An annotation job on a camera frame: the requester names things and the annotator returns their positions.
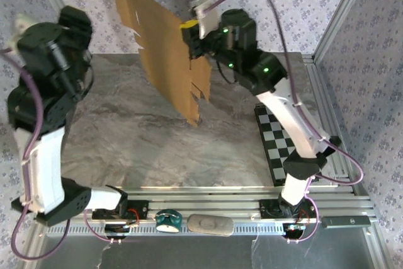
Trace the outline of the aluminium extrusion base rails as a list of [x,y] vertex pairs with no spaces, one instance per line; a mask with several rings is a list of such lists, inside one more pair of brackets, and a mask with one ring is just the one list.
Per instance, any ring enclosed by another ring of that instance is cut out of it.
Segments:
[[[126,189],[131,200],[149,202],[146,221],[162,209],[174,209],[184,218],[191,214],[227,216],[235,221],[260,220],[259,201],[277,199],[280,187],[142,187]],[[376,220],[376,211],[367,195],[356,195],[348,186],[312,186],[310,197],[322,216],[366,215]]]

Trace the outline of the black white checkerboard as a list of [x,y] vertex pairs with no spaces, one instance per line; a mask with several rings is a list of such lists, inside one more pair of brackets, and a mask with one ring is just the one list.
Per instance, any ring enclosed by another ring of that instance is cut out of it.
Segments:
[[262,103],[254,108],[264,153],[274,186],[285,184],[285,159],[295,150],[295,146],[281,123]]

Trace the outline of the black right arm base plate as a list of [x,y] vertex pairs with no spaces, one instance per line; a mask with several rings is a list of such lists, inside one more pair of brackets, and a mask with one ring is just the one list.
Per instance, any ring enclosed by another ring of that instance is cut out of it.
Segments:
[[290,205],[279,199],[263,199],[259,201],[262,219],[296,219],[300,213],[314,218],[316,213],[312,203],[303,199],[297,205]]

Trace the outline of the grey oval stone pad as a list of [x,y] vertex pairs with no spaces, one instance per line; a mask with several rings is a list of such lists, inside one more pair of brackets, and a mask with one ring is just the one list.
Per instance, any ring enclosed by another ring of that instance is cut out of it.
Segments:
[[229,217],[203,214],[190,215],[187,226],[191,232],[223,237],[233,235],[235,229],[234,221]]

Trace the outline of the aluminium side rail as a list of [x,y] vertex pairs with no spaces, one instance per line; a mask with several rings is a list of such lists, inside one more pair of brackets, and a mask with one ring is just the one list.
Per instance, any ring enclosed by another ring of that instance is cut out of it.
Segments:
[[[304,56],[303,59],[317,104],[317,111],[322,128],[328,134],[337,135],[341,139],[342,135],[321,70],[316,67],[311,58]],[[331,165],[331,168],[323,169],[324,175],[337,181],[355,180],[356,173],[354,167],[352,167],[350,161],[339,152],[335,152],[329,156],[328,163]]]

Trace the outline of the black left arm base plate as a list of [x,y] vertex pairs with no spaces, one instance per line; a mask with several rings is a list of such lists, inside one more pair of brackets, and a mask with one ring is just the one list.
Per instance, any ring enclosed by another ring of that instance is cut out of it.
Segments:
[[92,220],[144,220],[147,218],[148,210],[148,200],[127,200],[114,210],[95,209],[91,218]]

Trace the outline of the teal tape dispenser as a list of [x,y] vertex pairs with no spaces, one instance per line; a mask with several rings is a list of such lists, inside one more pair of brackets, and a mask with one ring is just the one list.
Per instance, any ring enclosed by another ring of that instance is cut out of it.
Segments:
[[183,216],[176,210],[164,209],[156,216],[156,230],[165,233],[179,233],[181,230]]

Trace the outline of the brown cardboard box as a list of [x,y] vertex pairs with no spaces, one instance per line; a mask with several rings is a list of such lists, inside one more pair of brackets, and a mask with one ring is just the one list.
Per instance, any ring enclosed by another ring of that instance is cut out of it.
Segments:
[[205,57],[191,59],[182,39],[182,21],[155,0],[115,0],[123,26],[135,32],[149,82],[196,127],[198,100],[210,98],[212,68]]

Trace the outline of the black rectangular device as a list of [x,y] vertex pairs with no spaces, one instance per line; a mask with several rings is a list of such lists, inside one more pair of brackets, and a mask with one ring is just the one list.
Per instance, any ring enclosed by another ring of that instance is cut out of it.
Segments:
[[322,225],[328,229],[338,228],[362,228],[370,227],[370,218],[366,215],[359,216],[325,216],[322,217]]

